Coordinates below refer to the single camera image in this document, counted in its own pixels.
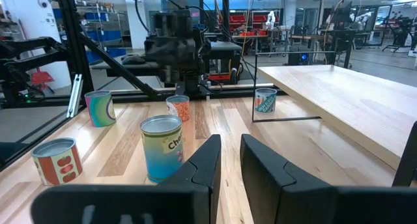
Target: tin can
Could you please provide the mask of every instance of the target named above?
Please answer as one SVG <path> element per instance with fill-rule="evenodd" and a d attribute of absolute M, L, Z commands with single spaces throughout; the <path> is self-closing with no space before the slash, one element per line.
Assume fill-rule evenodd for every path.
<path fill-rule="evenodd" d="M 67 183 L 83 171 L 74 139 L 60 138 L 38 145 L 32 158 L 46 186 Z"/>
<path fill-rule="evenodd" d="M 255 90 L 255 110 L 261 113 L 275 111 L 277 91 L 271 88 L 259 88 Z"/>
<path fill-rule="evenodd" d="M 183 122 L 190 119 L 190 98 L 184 95 L 171 96 L 166 99 L 168 114 L 181 118 Z"/>
<path fill-rule="evenodd" d="M 110 91 L 88 92 L 84 97 L 94 127 L 109 126 L 116 122 Z"/>
<path fill-rule="evenodd" d="M 162 182 L 184 163 L 181 119 L 151 117 L 141 123 L 141 131 L 149 180 Z"/>

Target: metal bracket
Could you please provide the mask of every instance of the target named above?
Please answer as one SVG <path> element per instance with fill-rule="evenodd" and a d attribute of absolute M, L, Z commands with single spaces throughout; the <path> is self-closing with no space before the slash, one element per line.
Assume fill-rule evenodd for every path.
<path fill-rule="evenodd" d="M 398 165 L 392 186 L 410 186 L 417 175 L 417 122 L 411 128 L 409 140 Z"/>
<path fill-rule="evenodd" d="M 75 117 L 78 113 L 79 99 L 81 98 L 81 90 L 83 88 L 83 76 L 82 74 L 76 74 L 74 78 L 74 84 L 72 86 L 70 104 L 68 105 L 68 111 L 66 117 Z"/>

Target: person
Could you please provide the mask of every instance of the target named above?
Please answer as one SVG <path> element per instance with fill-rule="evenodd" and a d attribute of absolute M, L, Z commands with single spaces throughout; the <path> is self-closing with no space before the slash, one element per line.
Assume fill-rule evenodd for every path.
<path fill-rule="evenodd" d="M 245 24 L 243 24 L 243 23 L 241 23 L 241 24 L 239 25 L 239 27 L 237 27 L 237 28 L 235 29 L 235 34 L 236 34 L 236 35 L 240 35 L 241 33 L 244 33 L 244 32 L 246 32 L 246 25 L 245 25 Z"/>
<path fill-rule="evenodd" d="M 236 35 L 240 35 L 241 33 L 245 33 L 245 32 L 247 32 L 247 30 L 246 30 L 246 25 L 245 25 L 245 24 L 243 24 L 243 23 L 241 23 L 241 24 L 239 25 L 239 27 L 237 27 L 237 28 L 235 29 L 235 34 L 236 34 Z M 244 39 L 244 38 L 238 38 L 238 39 L 236 39 L 236 41 L 238 42 L 238 45 L 239 45 L 239 46 L 243 47 L 243 42 L 245 41 L 245 39 Z M 248 50 L 249 50 L 249 48 L 251 48 L 252 43 L 253 43 L 253 39 L 252 39 L 252 38 L 246 38 L 246 43 L 245 43 L 245 47 L 244 47 L 244 51 L 243 51 L 243 53 L 244 53 L 245 55 L 247 55 L 247 54 L 248 54 Z"/>

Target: wooden table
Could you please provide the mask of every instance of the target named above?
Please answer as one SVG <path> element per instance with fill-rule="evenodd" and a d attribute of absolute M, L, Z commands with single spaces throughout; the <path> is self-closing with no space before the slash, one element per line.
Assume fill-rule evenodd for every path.
<path fill-rule="evenodd" d="M 323 40 L 324 36 L 321 36 L 321 35 L 289 35 L 289 38 L 307 39 L 307 40 Z"/>
<path fill-rule="evenodd" d="M 165 102 L 115 104 L 117 122 L 93 128 L 86 110 L 46 140 L 73 137 L 83 172 L 72 184 L 150 184 L 140 123 L 166 114 Z M 252 98 L 190 103 L 183 124 L 184 156 L 212 134 L 222 137 L 222 183 L 218 223 L 253 223 L 240 173 L 240 137 L 250 133 L 314 176 L 334 185 L 390 186 L 395 171 L 322 120 L 251 122 Z M 290 96 L 277 96 L 273 117 L 314 115 Z M 32 200 L 44 189 L 30 154 L 0 173 L 0 223 L 30 223 Z"/>
<path fill-rule="evenodd" d="M 248 35 L 248 36 L 232 36 L 233 39 L 236 38 L 242 38 L 248 40 L 249 38 L 254 38 L 255 39 L 255 52 L 258 52 L 258 46 L 259 46 L 259 39 L 260 38 L 268 38 L 268 35 Z"/>
<path fill-rule="evenodd" d="M 259 68 L 262 76 L 397 169 L 417 121 L 417 88 L 332 65 Z"/>

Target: tomato can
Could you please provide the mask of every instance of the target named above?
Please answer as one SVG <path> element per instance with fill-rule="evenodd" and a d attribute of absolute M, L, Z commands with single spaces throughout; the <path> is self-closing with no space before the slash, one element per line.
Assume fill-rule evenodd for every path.
<path fill-rule="evenodd" d="M 75 139 L 60 138 L 38 145 L 32 158 L 46 186 L 67 183 L 83 171 Z"/>
<path fill-rule="evenodd" d="M 94 127 L 109 126 L 116 122 L 110 91 L 88 92 L 84 97 Z"/>
<path fill-rule="evenodd" d="M 182 122 L 177 116 L 159 115 L 141 123 L 149 180 L 162 182 L 184 163 Z"/>
<path fill-rule="evenodd" d="M 255 110 L 261 113 L 275 111 L 277 91 L 271 88 L 259 88 L 255 90 Z"/>

